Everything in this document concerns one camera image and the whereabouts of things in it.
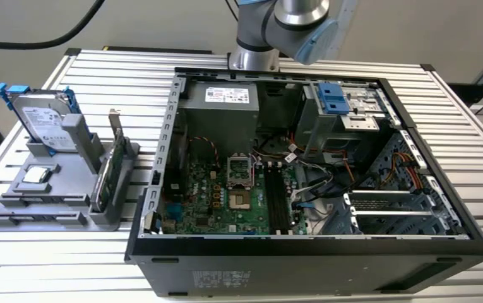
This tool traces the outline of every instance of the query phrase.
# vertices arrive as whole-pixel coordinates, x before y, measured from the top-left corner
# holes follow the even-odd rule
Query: green circuit board
[[[270,222],[263,167],[255,168],[254,186],[250,191],[228,189],[227,170],[218,170],[216,177],[212,179],[211,171],[214,169],[215,167],[206,162],[194,161],[190,164],[187,195],[175,223],[175,233],[268,235]],[[294,167],[284,167],[282,175],[287,192],[287,186],[296,186]],[[247,195],[248,201],[243,206],[235,206],[230,197],[240,192]],[[232,205],[234,207],[243,207],[243,209],[232,209]],[[306,234],[303,216],[299,224],[292,227],[292,233]]]

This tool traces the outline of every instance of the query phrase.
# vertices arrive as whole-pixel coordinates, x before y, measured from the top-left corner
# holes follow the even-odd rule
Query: gray holder stand
[[[62,128],[70,133],[78,153],[55,153],[44,144],[27,143],[31,155],[0,197],[0,232],[104,231],[119,228],[134,161],[140,146],[126,137],[126,152],[114,198],[102,212],[91,207],[98,172],[106,164],[114,143],[100,143],[86,131],[82,114],[68,114]],[[43,183],[23,182],[34,166],[51,170]]]

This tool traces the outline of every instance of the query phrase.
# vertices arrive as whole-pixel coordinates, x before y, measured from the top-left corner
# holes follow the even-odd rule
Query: white wall
[[[94,0],[0,0],[0,41],[63,35]],[[107,0],[82,33],[47,50],[0,50],[0,81],[42,86],[68,47],[104,45],[207,49],[235,47],[236,23],[222,0]]]
[[[482,0],[359,0],[339,59],[430,63],[446,81],[483,68]]]
[[[447,80],[474,78],[483,67],[483,1],[358,2],[339,59],[427,62]],[[76,24],[91,3],[0,0],[0,41],[38,42],[58,37]],[[66,45],[47,50],[0,50],[0,81],[40,86],[68,47],[170,47],[223,54],[235,47],[235,30],[223,0],[108,0]]]

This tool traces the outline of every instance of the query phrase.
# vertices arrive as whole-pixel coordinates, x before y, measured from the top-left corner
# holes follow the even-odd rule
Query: blue drive bay latch
[[[324,105],[326,114],[350,113],[350,105],[336,83],[318,83],[318,97]]]

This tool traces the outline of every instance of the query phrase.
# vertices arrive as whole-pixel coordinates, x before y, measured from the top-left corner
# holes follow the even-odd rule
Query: power cable
[[[76,26],[70,30],[67,34],[62,37],[44,42],[32,42],[32,43],[20,43],[20,42],[0,42],[0,49],[48,49],[58,45],[64,44],[68,40],[71,40],[79,32],[84,29],[87,24],[90,23],[91,19],[94,18],[95,14],[98,13],[100,6],[103,5],[104,0],[95,0],[88,12],[86,13],[84,17],[82,18],[80,22]]]
[[[228,5],[230,12],[232,13],[234,19],[235,19],[235,21],[238,22],[238,16],[236,16],[235,13],[234,13],[234,9],[232,9],[232,6],[230,6],[228,0],[224,0],[224,2],[226,2],[226,5]]]

